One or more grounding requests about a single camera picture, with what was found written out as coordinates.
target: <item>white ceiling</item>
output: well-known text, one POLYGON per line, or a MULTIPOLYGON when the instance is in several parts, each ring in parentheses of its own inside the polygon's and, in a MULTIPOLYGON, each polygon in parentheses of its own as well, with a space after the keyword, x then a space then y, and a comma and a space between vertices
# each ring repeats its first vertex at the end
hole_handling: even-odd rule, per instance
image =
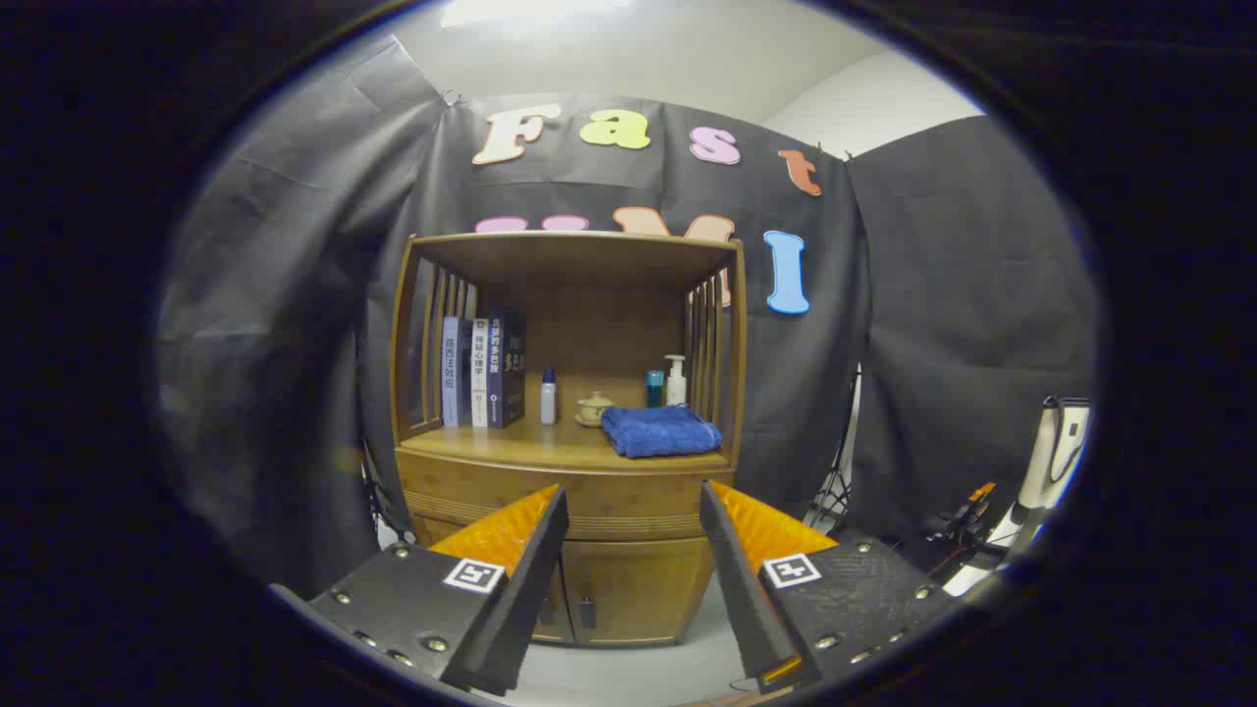
POLYGON ((392 28, 439 89, 468 97, 615 93, 752 123, 886 49, 792 0, 632 0, 557 20, 449 29, 440 24, 444 9, 444 1, 434 3, 392 28))

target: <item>foam letter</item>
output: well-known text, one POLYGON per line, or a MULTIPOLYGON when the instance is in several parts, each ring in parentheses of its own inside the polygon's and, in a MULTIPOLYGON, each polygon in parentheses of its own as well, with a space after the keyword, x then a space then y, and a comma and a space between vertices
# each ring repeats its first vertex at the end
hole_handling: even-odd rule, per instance
POLYGON ((590 145, 618 145, 641 150, 650 145, 646 137, 646 116, 634 111, 597 111, 593 122, 581 128, 581 140, 590 145))
MULTIPOLYGON (((664 223, 664 216, 659 211, 645 206, 621 206, 616 209, 611 218, 620 224, 625 233, 641 233, 646 235, 672 235, 664 223)), ((685 231, 685 238, 698 238, 701 240, 715 240, 724 243, 733 235, 733 221, 724 216, 703 214, 690 221, 690 228, 685 231)), ((720 283, 724 289, 723 306, 728 307, 733 302, 729 294, 729 273, 720 270, 720 283)))
POLYGON ((519 216, 494 216, 475 225, 476 233, 503 233, 508 230, 528 230, 528 220, 519 216))
POLYGON ((777 156, 786 157, 786 170, 789 172, 789 180, 794 182, 794 186, 812 196, 821 195, 821 187, 812 181, 812 176, 808 174, 816 171, 816 165, 808 162, 802 152, 798 150, 782 150, 777 152, 777 156))
POLYGON ((556 214, 553 216, 547 216, 546 220, 542 221, 542 228, 546 230, 585 230, 590 228, 590 220, 583 216, 556 214))
POLYGON ((704 162, 718 165, 737 165, 742 161, 742 152, 734 145, 737 138, 727 130, 714 127, 696 127, 690 131, 690 153, 704 162))
POLYGON ((802 315, 811 304, 803 297, 803 239, 779 230, 764 233, 764 243, 773 252, 773 293, 768 308, 783 315, 802 315))
MULTIPOLYGON (((724 216, 713 216, 710 214, 703 214, 701 216, 690 221, 689 230, 685 231, 685 238, 698 238, 700 240, 715 240, 716 243, 724 243, 729 240, 733 235, 733 221, 724 216)), ((733 296, 729 294, 729 270, 720 270, 720 289, 724 292, 722 297, 720 306, 728 307, 733 304, 733 296)))
POLYGON ((514 160, 524 153, 523 146, 515 145, 515 138, 523 137, 525 142, 535 141, 542 135, 542 118, 557 118, 562 112, 558 103, 546 103, 490 114, 489 136, 484 140, 484 147, 471 157, 471 164, 488 165, 514 160))
POLYGON ((620 230, 625 233, 644 233, 646 235, 672 235, 667 231, 664 216, 659 211, 645 206, 621 206, 616 209, 611 218, 620 224, 620 230))

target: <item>folded towel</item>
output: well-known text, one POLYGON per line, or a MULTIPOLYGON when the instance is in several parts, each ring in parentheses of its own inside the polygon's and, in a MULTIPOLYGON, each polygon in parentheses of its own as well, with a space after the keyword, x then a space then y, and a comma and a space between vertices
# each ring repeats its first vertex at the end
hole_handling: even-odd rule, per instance
POLYGON ((703 454, 720 447, 720 430, 699 418, 689 406, 607 408, 602 429, 621 457, 671 457, 703 454))

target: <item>cabinet handle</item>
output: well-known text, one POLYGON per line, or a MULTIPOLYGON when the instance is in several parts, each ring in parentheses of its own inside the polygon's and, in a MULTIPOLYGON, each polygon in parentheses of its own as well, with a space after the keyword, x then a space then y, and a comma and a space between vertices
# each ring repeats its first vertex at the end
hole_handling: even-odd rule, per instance
POLYGON ((593 606, 593 600, 588 596, 581 599, 581 621, 590 630, 598 628, 598 613, 593 606))
POLYGON ((554 623, 554 603, 551 601, 549 596, 542 599, 542 610, 538 614, 538 619, 546 625, 554 623))

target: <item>pink letter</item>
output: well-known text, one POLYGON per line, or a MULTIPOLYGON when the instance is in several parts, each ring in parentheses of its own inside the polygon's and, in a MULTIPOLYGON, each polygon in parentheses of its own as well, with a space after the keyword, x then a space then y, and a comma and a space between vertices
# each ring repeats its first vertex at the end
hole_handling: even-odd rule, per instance
POLYGON ((519 216, 494 216, 475 225, 476 233, 503 233, 508 230, 528 230, 528 221, 519 216))
POLYGON ((585 230, 590 228, 590 220, 583 216, 556 214, 553 216, 547 216, 546 220, 542 221, 542 228, 546 230, 585 230))
POLYGON ((727 130, 714 127, 696 127, 690 131, 690 153, 704 162, 718 165, 737 165, 742 160, 742 152, 734 145, 737 138, 727 130))

